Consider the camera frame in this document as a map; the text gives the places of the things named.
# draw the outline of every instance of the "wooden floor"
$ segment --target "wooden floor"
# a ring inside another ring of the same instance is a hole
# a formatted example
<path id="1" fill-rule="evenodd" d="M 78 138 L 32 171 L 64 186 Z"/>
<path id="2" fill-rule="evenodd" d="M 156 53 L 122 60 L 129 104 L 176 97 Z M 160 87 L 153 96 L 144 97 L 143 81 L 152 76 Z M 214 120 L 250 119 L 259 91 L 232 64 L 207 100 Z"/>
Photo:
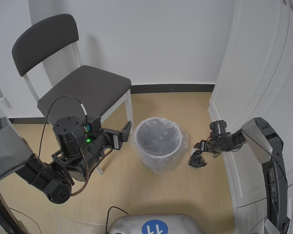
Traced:
<path id="1" fill-rule="evenodd" d="M 234 233 L 230 188 L 224 161 L 220 155 L 203 153 L 207 166 L 194 169 L 188 165 L 193 145 L 209 136 L 211 119 L 207 111 L 211 93 L 133 94 L 134 125 L 149 117 L 164 117 L 178 123 L 188 134 L 189 146 L 175 167 L 166 174 L 156 174 L 145 167 L 128 143 L 112 152 L 103 162 L 103 175 L 95 172 L 86 189 L 66 203 L 56 205 L 28 185 L 15 173 L 0 181 L 0 192 L 7 204 L 30 217 L 43 234 L 104 234 L 107 211 L 118 206 L 130 214 L 182 213 L 192 216 L 205 233 Z M 103 127 L 121 130 L 127 122 L 122 104 Z M 35 153 L 38 152 L 42 125 L 15 125 Z M 50 125 L 46 126 L 41 159 L 51 162 L 58 150 Z M 76 182 L 73 191 L 82 186 Z M 36 225 L 17 212 L 32 234 Z M 110 224 L 124 215 L 112 210 Z"/>

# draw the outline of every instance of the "black baseboard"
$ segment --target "black baseboard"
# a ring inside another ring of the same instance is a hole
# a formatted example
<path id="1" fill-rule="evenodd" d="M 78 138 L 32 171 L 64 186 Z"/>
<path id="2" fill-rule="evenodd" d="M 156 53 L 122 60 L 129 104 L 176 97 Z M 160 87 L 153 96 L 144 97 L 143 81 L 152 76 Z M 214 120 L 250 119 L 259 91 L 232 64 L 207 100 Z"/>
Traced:
<path id="1" fill-rule="evenodd" d="M 14 124 L 44 124 L 45 117 L 37 117 L 37 118 L 10 118 L 10 122 Z"/>
<path id="2" fill-rule="evenodd" d="M 215 85 L 211 84 L 158 84 L 132 85 L 131 93 L 172 93 L 172 92 L 213 92 Z"/>
<path id="3" fill-rule="evenodd" d="M 132 85 L 132 94 L 139 93 L 172 93 L 172 92 L 213 92 L 215 85 L 211 84 L 158 84 Z M 39 118 L 10 118 L 14 124 L 44 124 L 45 117 Z"/>

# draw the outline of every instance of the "blue circular logo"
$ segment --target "blue circular logo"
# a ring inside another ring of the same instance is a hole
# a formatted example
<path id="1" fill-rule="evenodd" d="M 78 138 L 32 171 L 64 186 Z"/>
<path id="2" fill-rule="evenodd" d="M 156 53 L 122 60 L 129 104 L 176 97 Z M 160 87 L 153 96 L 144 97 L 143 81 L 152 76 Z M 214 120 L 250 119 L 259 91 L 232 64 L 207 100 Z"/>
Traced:
<path id="1" fill-rule="evenodd" d="M 142 226 L 142 234 L 167 234 L 168 226 L 161 220 L 153 219 Z"/>

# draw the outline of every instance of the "wall outlet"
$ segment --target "wall outlet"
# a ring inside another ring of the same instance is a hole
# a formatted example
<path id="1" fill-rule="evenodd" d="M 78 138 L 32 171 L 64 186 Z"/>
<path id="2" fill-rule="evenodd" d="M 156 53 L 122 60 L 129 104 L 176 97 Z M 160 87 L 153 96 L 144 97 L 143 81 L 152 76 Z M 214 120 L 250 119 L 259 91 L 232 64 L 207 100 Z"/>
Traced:
<path id="1" fill-rule="evenodd" d="M 9 105 L 9 102 L 5 96 L 0 99 L 0 103 L 2 104 L 3 107 Z"/>

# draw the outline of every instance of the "clear plastic bag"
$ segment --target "clear plastic bag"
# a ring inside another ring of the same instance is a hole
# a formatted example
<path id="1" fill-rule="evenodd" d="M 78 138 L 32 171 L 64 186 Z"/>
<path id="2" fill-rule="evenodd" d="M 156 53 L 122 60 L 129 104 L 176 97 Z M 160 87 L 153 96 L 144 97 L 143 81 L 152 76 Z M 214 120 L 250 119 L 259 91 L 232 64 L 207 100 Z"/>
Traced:
<path id="1" fill-rule="evenodd" d="M 156 173 L 165 173 L 188 147 L 188 136 L 175 122 L 153 117 L 136 127 L 130 144 L 145 166 Z"/>

